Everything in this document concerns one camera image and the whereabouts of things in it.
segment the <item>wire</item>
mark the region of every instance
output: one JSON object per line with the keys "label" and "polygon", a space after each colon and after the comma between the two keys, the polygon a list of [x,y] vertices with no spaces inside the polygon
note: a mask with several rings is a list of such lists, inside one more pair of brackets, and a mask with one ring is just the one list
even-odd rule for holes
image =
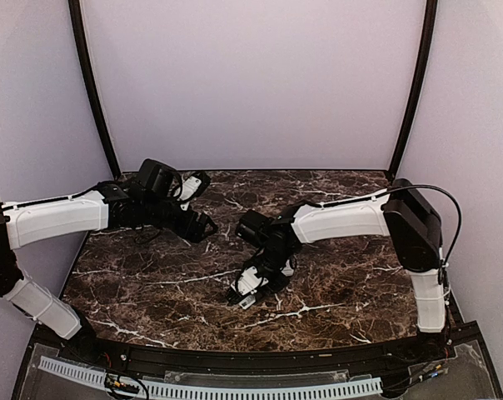
{"label": "wire", "polygon": [[[387,390],[389,392],[404,392],[405,390],[407,390],[409,388],[412,388],[413,386],[417,385],[418,383],[422,383],[422,382],[424,382],[426,380],[434,378],[431,375],[429,377],[427,377],[427,375],[431,374],[433,372],[439,371],[442,368],[442,365],[444,365],[445,363],[447,363],[447,359],[444,362],[439,362],[430,371],[423,373],[423,371],[427,367],[429,367],[434,361],[435,360],[427,362],[426,364],[424,364],[423,367],[420,367],[419,369],[417,369],[409,377],[406,377],[405,379],[403,379],[403,380],[401,380],[401,381],[399,381],[399,382],[397,382],[397,383],[395,383],[393,385],[389,385],[387,387],[384,387],[382,389],[383,390]],[[400,385],[402,385],[402,383],[405,383],[405,382],[407,382],[409,380],[412,380],[412,382],[410,382],[407,386],[396,388],[397,386],[400,386]]]}
{"label": "wire", "polygon": [[400,386],[402,383],[405,383],[409,380],[411,380],[414,376],[418,375],[419,373],[423,372],[424,369],[426,369],[427,367],[429,367],[431,365],[431,363],[433,363],[433,361],[429,361],[427,363],[425,363],[422,367],[418,368],[416,371],[414,371],[412,374],[410,374],[408,377],[406,377],[405,379],[402,379],[400,380],[399,382],[396,382],[394,383],[393,385],[389,385],[387,387],[384,387],[382,388],[383,390],[390,390],[391,388],[395,388],[396,386]]}
{"label": "wire", "polygon": [[140,233],[137,234],[137,237],[133,239],[133,242],[138,245],[143,245],[143,244],[148,244],[149,242],[154,241],[155,239],[159,238],[162,235],[162,229],[159,229],[157,233],[151,235],[150,237],[142,237]]}
{"label": "wire", "polygon": [[[62,343],[62,345],[65,348],[67,348],[70,351],[70,353],[72,353],[74,356],[76,356],[76,358],[78,358],[82,363],[85,363],[85,364],[90,365],[91,367],[95,367],[95,368],[103,368],[103,369],[105,369],[105,371],[106,371],[107,374],[109,372],[116,374],[117,378],[120,378],[122,376],[122,377],[130,378],[131,380],[135,381],[136,383],[139,384],[139,386],[144,391],[144,394],[146,395],[145,396],[145,400],[150,400],[150,393],[148,392],[148,388],[146,387],[146,385],[144,384],[144,382],[141,381],[140,379],[138,379],[137,377],[133,377],[133,375],[130,375],[129,373],[120,372],[120,371],[118,371],[116,369],[113,369],[111,367],[102,367],[101,365],[97,365],[96,363],[88,361],[85,358],[83,358],[81,355],[79,355],[79,353],[77,352],[77,350],[74,349],[74,347],[68,346],[67,343]],[[111,364],[111,358],[109,357],[108,354],[106,355],[106,358],[107,358],[108,364],[110,365]]]}
{"label": "wire", "polygon": [[348,198],[347,200],[340,200],[338,202],[329,202],[329,203],[316,203],[316,202],[306,202],[311,207],[314,208],[331,208],[331,207],[336,207],[336,206],[341,206],[343,204],[352,204],[352,203],[358,203],[358,202],[365,202],[366,200],[372,200],[374,198],[382,198],[384,196],[387,196],[392,193],[396,192],[402,192],[405,190],[411,190],[411,189],[429,189],[429,190],[434,190],[436,192],[440,192],[444,195],[446,195],[455,205],[456,211],[457,211],[457,228],[455,235],[453,239],[451,240],[450,247],[448,248],[448,252],[446,256],[444,257],[443,265],[447,265],[448,260],[450,259],[451,252],[453,251],[453,248],[455,247],[457,243],[457,239],[459,237],[459,234],[461,233],[461,226],[462,226],[462,211],[461,211],[461,206],[459,205],[459,202],[451,195],[451,193],[447,192],[441,187],[438,186],[433,186],[433,185],[425,185],[425,184],[416,184],[416,185],[409,185],[409,186],[402,186],[402,187],[392,187],[384,192],[377,193],[377,194],[372,194],[364,197],[356,197],[356,198]]}

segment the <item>black metal frame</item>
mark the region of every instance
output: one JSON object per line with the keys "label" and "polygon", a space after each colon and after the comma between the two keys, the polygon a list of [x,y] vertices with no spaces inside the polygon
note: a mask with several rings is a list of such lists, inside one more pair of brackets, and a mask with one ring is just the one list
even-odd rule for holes
{"label": "black metal frame", "polygon": [[[418,49],[418,57],[416,59],[416,67],[414,77],[412,79],[411,91],[407,100],[407,106],[403,122],[401,123],[400,133],[396,142],[396,147],[392,155],[391,164],[388,170],[384,171],[386,177],[392,182],[398,173],[398,169],[409,140],[412,123],[415,118],[418,100],[420,99],[421,88],[426,75],[427,60],[429,58],[429,50],[431,48],[431,39],[433,37],[433,28],[436,20],[436,5],[438,0],[426,0],[426,14],[424,16],[424,24],[421,33],[420,47]],[[77,55],[79,64],[82,69],[83,80],[89,102],[91,103],[92,115],[96,123],[98,135],[102,142],[103,151],[105,152],[107,163],[111,168],[112,175],[118,178],[121,175],[120,166],[118,165],[117,155],[112,146],[112,140],[109,136],[109,131],[105,122],[105,117],[102,112],[100,97],[98,96],[96,81],[92,71],[91,60],[87,48],[87,38],[83,28],[82,10],[80,0],[68,0],[70,7],[70,17],[72,19],[72,30],[76,39]]]}
{"label": "black metal frame", "polygon": [[94,73],[92,72],[91,58],[89,57],[87,38],[85,37],[85,29],[83,27],[81,4],[79,0],[68,0],[68,6],[70,8],[74,39],[76,40],[77,57],[79,58],[79,65],[82,69],[83,81],[85,81],[85,89],[87,90],[88,101],[91,104],[94,122],[96,123],[100,141],[102,142],[107,164],[111,169],[112,175],[118,178],[122,172],[120,171],[117,155],[112,146],[111,136],[109,136],[109,131],[105,123]]}
{"label": "black metal frame", "polygon": [[[503,398],[494,364],[477,322],[457,324],[451,330],[451,339],[454,345],[477,340],[495,394],[498,398]],[[97,344],[103,352],[109,355],[113,368],[137,378],[142,378],[144,375],[164,378],[167,371],[223,375],[282,375],[348,370],[352,376],[370,374],[380,377],[384,384],[389,384],[390,381],[394,382],[404,376],[408,377],[407,368],[410,364],[386,357],[386,354],[395,353],[399,348],[409,347],[416,340],[416,337],[406,337],[353,347],[279,353],[174,350],[103,339],[98,339]],[[83,361],[67,347],[62,347],[61,340],[50,329],[37,325],[26,348],[12,392],[12,400],[19,399],[26,376],[25,372],[36,343],[59,349],[59,356],[62,358],[76,362]],[[122,355],[126,355],[125,361],[122,360]],[[412,364],[424,361],[428,360],[416,360]]]}
{"label": "black metal frame", "polygon": [[418,49],[418,58],[416,59],[415,74],[412,78],[411,91],[401,123],[400,134],[396,142],[396,148],[392,154],[391,165],[388,167],[386,177],[393,181],[396,179],[398,169],[400,168],[403,153],[405,152],[409,134],[411,133],[412,123],[416,115],[418,100],[420,99],[421,87],[426,75],[427,60],[429,59],[429,50],[431,49],[431,39],[433,38],[433,29],[436,20],[436,6],[438,0],[427,0],[426,15],[424,16],[424,26],[421,31],[420,47]]}

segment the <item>brown marble surface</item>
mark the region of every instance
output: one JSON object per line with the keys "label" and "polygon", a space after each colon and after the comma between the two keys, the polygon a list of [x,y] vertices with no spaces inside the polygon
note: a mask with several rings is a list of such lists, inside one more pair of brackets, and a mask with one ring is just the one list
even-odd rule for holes
{"label": "brown marble surface", "polygon": [[[381,172],[210,172],[192,204],[219,233],[191,244],[170,231],[144,245],[132,230],[93,233],[64,299],[101,338],[219,351],[309,350],[376,343],[415,334],[411,282],[387,237],[349,237],[305,245],[291,284],[246,311],[224,294],[254,252],[237,238],[238,218],[268,216],[306,198],[315,202],[384,188]],[[142,235],[154,231],[145,228]]]}

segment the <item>black cable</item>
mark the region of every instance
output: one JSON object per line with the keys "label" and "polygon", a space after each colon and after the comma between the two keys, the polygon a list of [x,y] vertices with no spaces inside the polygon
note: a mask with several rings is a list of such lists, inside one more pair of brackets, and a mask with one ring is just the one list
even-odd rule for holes
{"label": "black cable", "polygon": [[135,237],[133,239],[133,242],[135,244],[138,244],[138,245],[143,245],[143,244],[148,244],[149,242],[152,242],[154,241],[155,239],[159,238],[160,236],[162,235],[162,229],[159,229],[157,231],[157,233],[155,233],[154,235],[151,235],[150,237],[148,238],[144,238],[142,237],[140,234],[137,235],[137,237]]}
{"label": "black cable", "polygon": [[136,383],[139,384],[139,386],[142,388],[142,390],[144,391],[144,393],[146,394],[145,396],[145,400],[150,400],[150,393],[148,392],[148,388],[146,387],[146,385],[144,384],[143,381],[141,381],[140,379],[138,379],[137,377],[133,377],[133,375],[129,374],[129,373],[126,373],[126,372],[120,372],[116,369],[113,369],[111,367],[102,367],[101,365],[97,365],[96,363],[94,362],[91,362],[91,361],[88,361],[86,360],[85,358],[83,358],[82,356],[80,356],[78,353],[77,353],[77,350],[74,349],[74,347],[71,347],[71,346],[68,346],[66,343],[62,343],[62,345],[67,348],[71,354],[73,354],[74,356],[76,356],[76,358],[78,358],[82,363],[85,363],[87,365],[90,365],[91,367],[95,367],[95,368],[102,368],[105,370],[106,373],[108,372],[111,372],[111,373],[114,373],[116,374],[118,377],[120,376],[124,376],[126,378],[130,378],[131,380],[135,381]]}
{"label": "black cable", "polygon": [[408,377],[406,377],[405,379],[402,379],[400,380],[399,382],[396,382],[394,383],[393,385],[389,385],[387,387],[383,387],[382,389],[383,390],[390,390],[391,388],[395,388],[396,386],[400,386],[402,383],[405,383],[409,380],[411,380],[413,377],[415,377],[416,375],[418,375],[419,373],[422,373],[427,367],[429,367],[431,365],[431,363],[433,363],[434,361],[429,361],[427,363],[425,363],[422,367],[418,368],[416,371],[414,371],[413,373],[411,373]]}
{"label": "black cable", "polygon": [[440,193],[446,195],[453,202],[453,204],[456,207],[457,228],[456,228],[456,232],[453,237],[453,240],[451,240],[451,244],[450,244],[450,247],[448,248],[448,252],[447,252],[446,256],[444,257],[443,264],[446,265],[448,263],[448,260],[450,259],[451,252],[453,251],[453,248],[456,245],[457,238],[459,237],[459,233],[461,232],[462,211],[461,211],[461,206],[459,205],[459,202],[457,202],[457,200],[451,195],[451,193],[447,192],[446,190],[444,190],[441,187],[433,186],[433,185],[423,185],[423,184],[394,187],[394,188],[392,187],[392,188],[385,190],[384,192],[372,194],[372,195],[368,195],[368,196],[364,196],[364,197],[348,198],[347,200],[340,200],[338,202],[329,202],[329,203],[324,203],[324,204],[320,204],[320,203],[316,203],[316,202],[314,202],[314,203],[313,202],[306,202],[306,204],[308,204],[309,206],[314,207],[314,208],[331,208],[331,207],[336,207],[336,206],[340,206],[343,204],[365,202],[367,200],[372,200],[373,198],[382,198],[382,197],[387,196],[391,193],[402,192],[404,190],[411,190],[411,189],[430,189],[430,190],[440,192]]}

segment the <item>white wall panel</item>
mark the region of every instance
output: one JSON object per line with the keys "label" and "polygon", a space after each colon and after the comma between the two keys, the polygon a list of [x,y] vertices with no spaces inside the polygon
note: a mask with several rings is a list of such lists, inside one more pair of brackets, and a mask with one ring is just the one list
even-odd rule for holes
{"label": "white wall panel", "polygon": [[[108,178],[67,1],[0,1],[0,199],[49,198]],[[27,246],[18,263],[59,293],[82,236]],[[11,398],[33,326],[0,299],[0,400]]]}
{"label": "white wall panel", "polygon": [[124,170],[388,167],[423,0],[84,0]]}
{"label": "white wall panel", "polygon": [[[446,188],[463,208],[451,283],[465,319],[479,322],[503,387],[503,0],[439,3],[400,173]],[[455,209],[431,200],[449,244]]]}

